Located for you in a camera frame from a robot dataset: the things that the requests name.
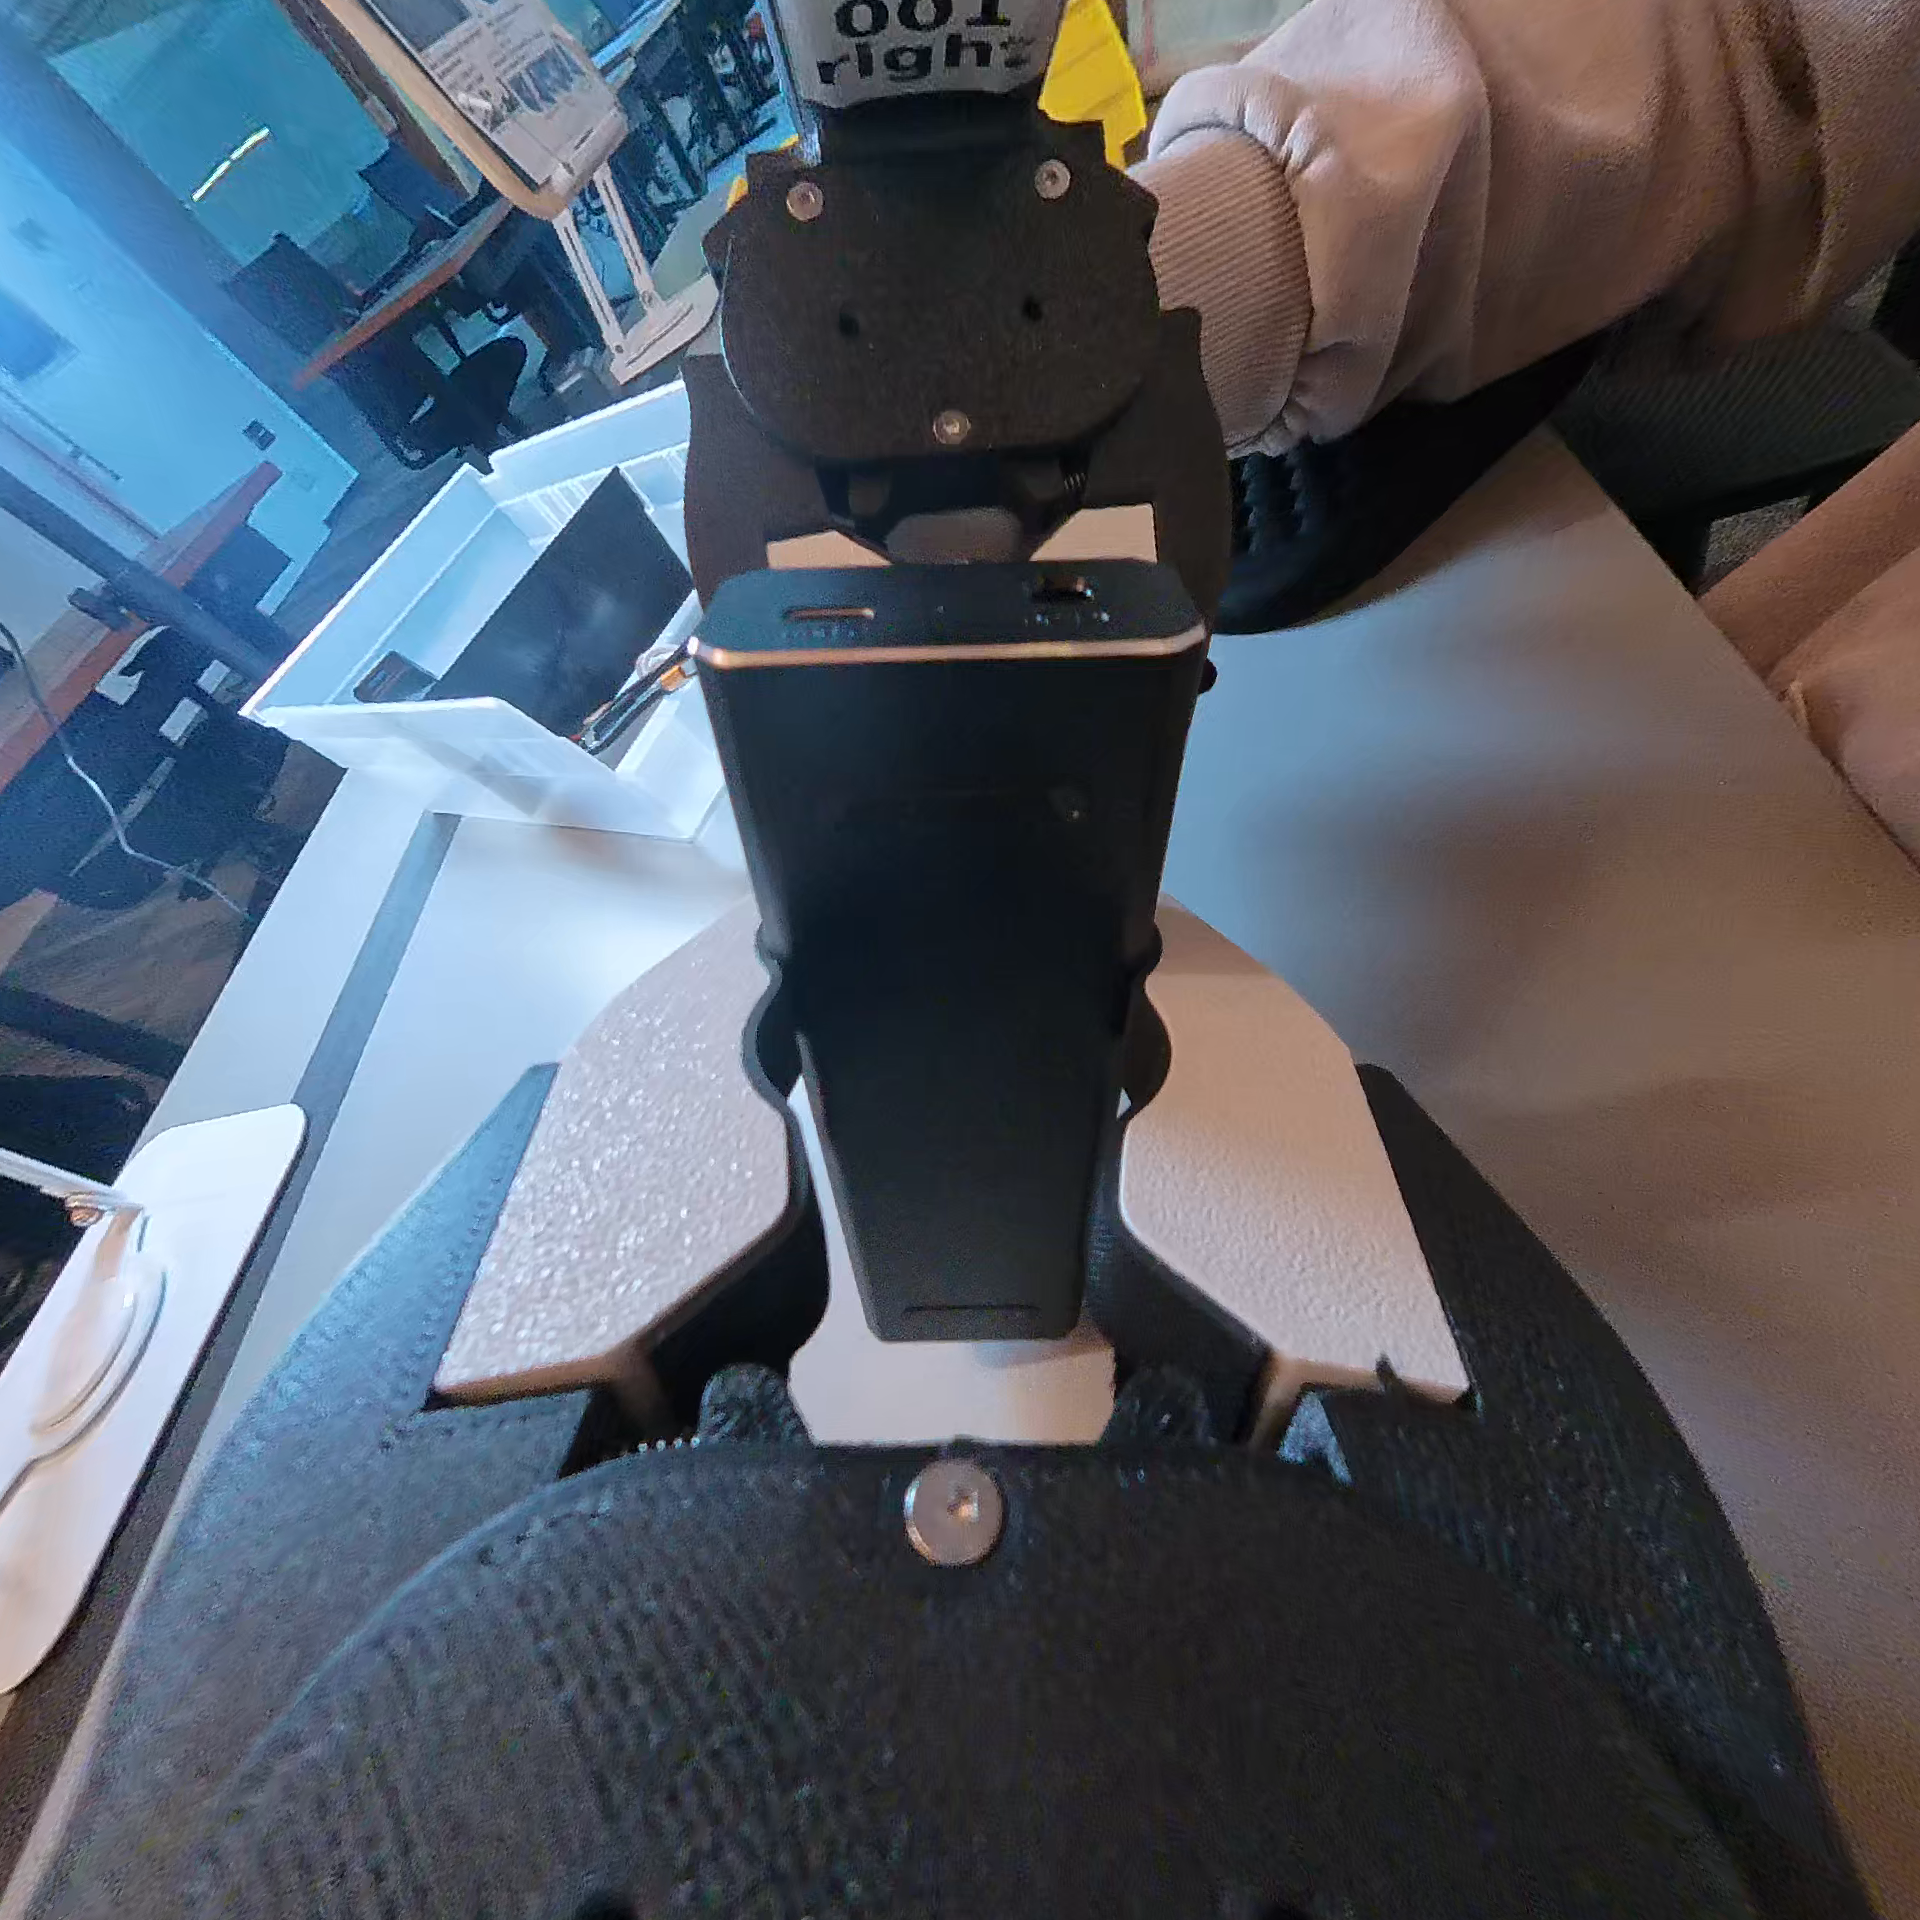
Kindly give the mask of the yellow plastic object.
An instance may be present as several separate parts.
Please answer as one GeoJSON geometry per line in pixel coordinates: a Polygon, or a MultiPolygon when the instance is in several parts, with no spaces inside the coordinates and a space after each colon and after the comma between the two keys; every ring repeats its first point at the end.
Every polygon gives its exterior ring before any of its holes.
{"type": "Polygon", "coordinates": [[[1097,126],[1110,167],[1125,167],[1147,126],[1146,88],[1108,2],[1067,2],[1039,107],[1066,126],[1097,126]]]}

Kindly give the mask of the instruction board with white stand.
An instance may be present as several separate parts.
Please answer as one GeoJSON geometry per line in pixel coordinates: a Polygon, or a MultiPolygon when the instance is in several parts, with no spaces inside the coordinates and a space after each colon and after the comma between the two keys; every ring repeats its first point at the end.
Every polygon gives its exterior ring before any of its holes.
{"type": "Polygon", "coordinates": [[[630,126],[587,49],[539,2],[322,2],[420,117],[521,211],[559,239],[603,337],[607,384],[670,369],[714,322],[710,275],[660,295],[612,157],[630,126]],[[612,230],[630,299],[617,303],[583,239],[593,195],[612,230]]]}
{"type": "Polygon", "coordinates": [[[3,1696],[105,1559],[305,1144],[294,1104],[189,1122],[110,1178],[7,1150],[79,1229],[3,1373],[3,1696]]]}

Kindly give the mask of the person's right forearm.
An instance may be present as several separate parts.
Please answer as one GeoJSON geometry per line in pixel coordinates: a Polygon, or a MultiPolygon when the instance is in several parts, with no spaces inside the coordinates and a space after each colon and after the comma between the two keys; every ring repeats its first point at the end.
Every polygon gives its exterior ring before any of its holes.
{"type": "Polygon", "coordinates": [[[1918,209],[1918,5],[1315,2],[1137,168],[1230,453],[1338,441],[1621,322],[1798,329],[1918,209]]]}

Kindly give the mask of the black divider panel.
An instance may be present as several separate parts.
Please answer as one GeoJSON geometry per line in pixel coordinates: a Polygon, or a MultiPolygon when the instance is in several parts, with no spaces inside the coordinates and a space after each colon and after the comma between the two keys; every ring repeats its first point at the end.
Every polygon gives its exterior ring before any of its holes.
{"type": "Polygon", "coordinates": [[[686,562],[615,466],[423,699],[497,699],[575,737],[690,592],[686,562]]]}

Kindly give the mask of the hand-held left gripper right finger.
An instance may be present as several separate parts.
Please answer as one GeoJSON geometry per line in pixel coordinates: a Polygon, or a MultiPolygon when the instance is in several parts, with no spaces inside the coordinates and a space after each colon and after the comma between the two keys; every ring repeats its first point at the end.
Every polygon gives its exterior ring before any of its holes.
{"type": "Polygon", "coordinates": [[[1095,1328],[1117,1377],[1181,1376],[1226,1442],[1277,1440],[1313,1386],[1470,1389],[1354,1055],[1180,903],[1095,1189],[1095,1328]]]}

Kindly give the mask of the clear plastic bin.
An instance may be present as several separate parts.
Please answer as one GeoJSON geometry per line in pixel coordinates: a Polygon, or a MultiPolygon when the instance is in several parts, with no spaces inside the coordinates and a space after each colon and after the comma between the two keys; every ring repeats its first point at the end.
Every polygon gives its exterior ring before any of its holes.
{"type": "Polygon", "coordinates": [[[689,397],[670,381],[459,466],[254,689],[245,714],[349,771],[479,817],[689,840],[725,798],[694,686],[668,686],[694,592],[575,736],[497,699],[429,703],[466,641],[596,481],[621,469],[686,562],[689,397]]]}

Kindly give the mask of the black usb hub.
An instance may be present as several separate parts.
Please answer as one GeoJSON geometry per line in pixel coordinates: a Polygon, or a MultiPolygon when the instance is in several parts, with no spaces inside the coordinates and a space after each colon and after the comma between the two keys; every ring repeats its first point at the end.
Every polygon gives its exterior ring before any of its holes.
{"type": "Polygon", "coordinates": [[[870,1330],[1089,1283],[1210,626],[1149,559],[742,571],[694,632],[870,1330]]]}

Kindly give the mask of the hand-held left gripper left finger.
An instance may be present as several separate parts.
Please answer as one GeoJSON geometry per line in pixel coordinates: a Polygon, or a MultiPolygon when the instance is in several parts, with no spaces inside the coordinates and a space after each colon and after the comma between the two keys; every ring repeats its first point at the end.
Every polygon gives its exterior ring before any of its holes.
{"type": "Polygon", "coordinates": [[[601,1389],[645,1432],[735,1365],[785,1377],[826,1319],[826,1217],[757,917],[639,973],[559,1062],[434,1373],[486,1406],[601,1389]]]}

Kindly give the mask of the orange top desk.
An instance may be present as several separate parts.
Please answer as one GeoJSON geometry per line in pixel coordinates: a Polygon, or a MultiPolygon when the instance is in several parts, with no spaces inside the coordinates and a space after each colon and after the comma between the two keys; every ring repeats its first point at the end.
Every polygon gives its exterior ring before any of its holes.
{"type": "Polygon", "coordinates": [[[454,280],[483,251],[483,247],[502,230],[518,208],[510,200],[494,200],[466,225],[444,234],[412,255],[387,287],[383,295],[363,303],[357,318],[339,334],[326,337],[297,371],[292,371],[292,390],[305,393],[339,365],[365,349],[375,337],[412,315],[420,303],[434,299],[441,287],[454,280]]]}

